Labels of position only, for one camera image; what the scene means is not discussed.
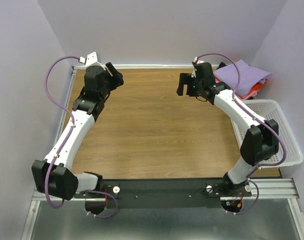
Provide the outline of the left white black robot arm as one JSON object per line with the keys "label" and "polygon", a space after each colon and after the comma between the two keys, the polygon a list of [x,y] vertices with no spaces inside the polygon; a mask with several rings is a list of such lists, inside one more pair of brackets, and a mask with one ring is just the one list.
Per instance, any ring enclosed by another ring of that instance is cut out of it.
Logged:
{"label": "left white black robot arm", "polygon": [[40,193],[56,208],[51,197],[63,201],[76,193],[87,192],[96,198],[102,194],[102,176],[92,172],[73,174],[72,164],[76,153],[104,109],[111,92],[124,84],[123,75],[111,62],[86,67],[84,87],[67,113],[70,119],[52,150],[44,160],[35,160],[31,170]]}

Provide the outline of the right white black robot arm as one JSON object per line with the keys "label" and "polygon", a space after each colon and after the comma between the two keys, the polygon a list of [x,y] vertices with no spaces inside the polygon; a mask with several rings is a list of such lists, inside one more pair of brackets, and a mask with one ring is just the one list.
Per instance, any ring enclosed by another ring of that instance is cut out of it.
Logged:
{"label": "right white black robot arm", "polygon": [[245,135],[240,159],[225,173],[217,187],[219,192],[233,196],[247,183],[260,163],[278,153],[279,125],[275,120],[266,120],[248,108],[227,84],[216,82],[210,63],[195,63],[193,67],[193,73],[179,75],[177,95],[204,98],[229,116]]}

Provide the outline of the purple t shirt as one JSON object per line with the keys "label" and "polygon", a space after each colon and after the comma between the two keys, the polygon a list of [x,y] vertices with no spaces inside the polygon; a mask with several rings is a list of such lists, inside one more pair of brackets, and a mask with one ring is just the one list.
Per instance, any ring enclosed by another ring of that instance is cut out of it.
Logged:
{"label": "purple t shirt", "polygon": [[[240,83],[236,89],[236,94],[245,99],[251,92],[252,88],[257,84],[264,84],[272,73],[249,66],[243,60],[236,62],[236,66],[240,73]],[[227,84],[231,89],[235,89],[238,83],[238,72],[233,64],[218,68],[214,72],[214,76],[220,81]]]}

